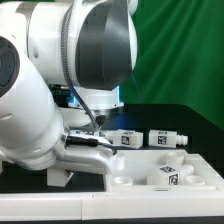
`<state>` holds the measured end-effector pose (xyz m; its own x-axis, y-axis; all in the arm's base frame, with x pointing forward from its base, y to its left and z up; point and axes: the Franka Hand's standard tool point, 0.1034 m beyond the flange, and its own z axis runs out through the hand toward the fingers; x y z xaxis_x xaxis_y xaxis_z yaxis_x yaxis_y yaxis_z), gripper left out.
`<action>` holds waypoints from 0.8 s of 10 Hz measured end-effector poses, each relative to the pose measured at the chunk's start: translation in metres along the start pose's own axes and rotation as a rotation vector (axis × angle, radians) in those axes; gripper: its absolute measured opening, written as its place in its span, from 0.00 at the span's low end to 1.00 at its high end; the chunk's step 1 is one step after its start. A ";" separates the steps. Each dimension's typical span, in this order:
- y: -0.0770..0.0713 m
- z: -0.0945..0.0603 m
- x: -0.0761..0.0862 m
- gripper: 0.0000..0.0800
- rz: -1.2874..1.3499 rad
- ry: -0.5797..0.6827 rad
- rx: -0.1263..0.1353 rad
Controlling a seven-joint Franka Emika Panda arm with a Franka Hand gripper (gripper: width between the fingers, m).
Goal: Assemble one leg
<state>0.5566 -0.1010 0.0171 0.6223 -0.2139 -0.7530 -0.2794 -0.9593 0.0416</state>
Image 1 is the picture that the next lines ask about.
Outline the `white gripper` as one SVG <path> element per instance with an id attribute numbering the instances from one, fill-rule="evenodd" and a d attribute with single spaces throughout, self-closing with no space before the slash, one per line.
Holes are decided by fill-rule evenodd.
<path id="1" fill-rule="evenodd" d="M 65 146 L 57 150 L 56 166 L 69 171 L 110 174 L 111 160 L 117 149 L 108 141 L 95 136 L 70 135 Z"/>

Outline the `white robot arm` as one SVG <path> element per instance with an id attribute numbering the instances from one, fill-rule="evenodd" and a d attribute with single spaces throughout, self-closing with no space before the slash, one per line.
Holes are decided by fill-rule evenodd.
<path id="1" fill-rule="evenodd" d="M 50 85 L 110 91 L 132 73 L 138 0 L 0 3 L 0 160 L 108 174 L 113 151 L 73 145 L 70 130 L 102 119 L 62 110 Z"/>

